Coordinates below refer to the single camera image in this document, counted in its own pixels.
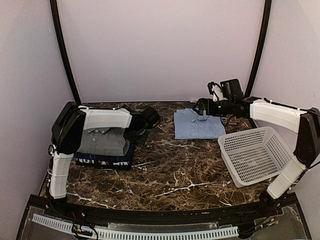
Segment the light blue long sleeve shirt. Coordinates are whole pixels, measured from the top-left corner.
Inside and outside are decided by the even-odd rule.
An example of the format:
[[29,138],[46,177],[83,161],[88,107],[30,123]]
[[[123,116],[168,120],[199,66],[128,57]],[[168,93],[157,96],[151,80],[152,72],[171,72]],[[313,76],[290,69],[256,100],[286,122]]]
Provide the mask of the light blue long sleeve shirt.
[[173,122],[176,140],[217,140],[226,134],[219,117],[198,115],[191,108],[178,109]]

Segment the navy plaid shirt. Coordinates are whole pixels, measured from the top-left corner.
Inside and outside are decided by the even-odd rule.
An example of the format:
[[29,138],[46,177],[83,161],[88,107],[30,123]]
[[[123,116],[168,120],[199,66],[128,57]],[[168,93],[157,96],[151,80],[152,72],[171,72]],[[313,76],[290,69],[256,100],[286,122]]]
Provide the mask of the navy plaid shirt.
[[111,156],[111,155],[97,155],[89,153],[80,153],[76,152],[74,154],[75,159],[89,160],[91,162],[131,162],[134,156],[135,145],[131,143],[127,150],[127,153],[124,156]]

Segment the grey button shirt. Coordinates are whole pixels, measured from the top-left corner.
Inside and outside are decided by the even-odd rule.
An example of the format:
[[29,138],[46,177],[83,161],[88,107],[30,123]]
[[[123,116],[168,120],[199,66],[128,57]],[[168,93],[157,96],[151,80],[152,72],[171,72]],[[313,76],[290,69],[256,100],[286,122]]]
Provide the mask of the grey button shirt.
[[130,142],[124,138],[124,128],[90,128],[84,130],[78,153],[103,155],[103,156],[124,156]]

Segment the black printed shirt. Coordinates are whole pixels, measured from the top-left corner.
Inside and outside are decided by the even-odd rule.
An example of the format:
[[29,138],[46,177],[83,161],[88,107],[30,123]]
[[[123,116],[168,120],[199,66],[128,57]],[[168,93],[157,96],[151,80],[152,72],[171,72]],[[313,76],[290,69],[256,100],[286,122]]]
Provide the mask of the black printed shirt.
[[78,166],[124,171],[128,171],[132,168],[132,163],[129,161],[112,162],[106,160],[78,158],[75,164]]

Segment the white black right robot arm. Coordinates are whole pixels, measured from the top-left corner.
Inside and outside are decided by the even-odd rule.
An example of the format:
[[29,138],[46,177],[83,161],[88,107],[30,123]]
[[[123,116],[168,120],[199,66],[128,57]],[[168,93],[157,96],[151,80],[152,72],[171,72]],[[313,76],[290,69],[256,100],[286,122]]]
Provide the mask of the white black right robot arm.
[[241,100],[200,98],[192,109],[199,115],[251,119],[262,126],[274,127],[292,151],[292,158],[267,187],[270,198],[280,198],[311,168],[320,154],[320,110],[303,108],[250,96]]

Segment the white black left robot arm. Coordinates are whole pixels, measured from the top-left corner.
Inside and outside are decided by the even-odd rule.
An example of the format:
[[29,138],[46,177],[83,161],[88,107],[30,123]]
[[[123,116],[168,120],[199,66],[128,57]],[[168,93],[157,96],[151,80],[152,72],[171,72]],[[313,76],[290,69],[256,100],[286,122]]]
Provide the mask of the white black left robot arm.
[[120,128],[125,130],[124,136],[127,139],[136,142],[157,121],[157,112],[149,106],[143,111],[136,111],[126,106],[92,108],[67,102],[51,128],[51,145],[48,149],[53,157],[48,187],[54,199],[51,210],[60,218],[67,218],[71,213],[70,206],[62,198],[67,195],[70,163],[81,146],[83,131]]

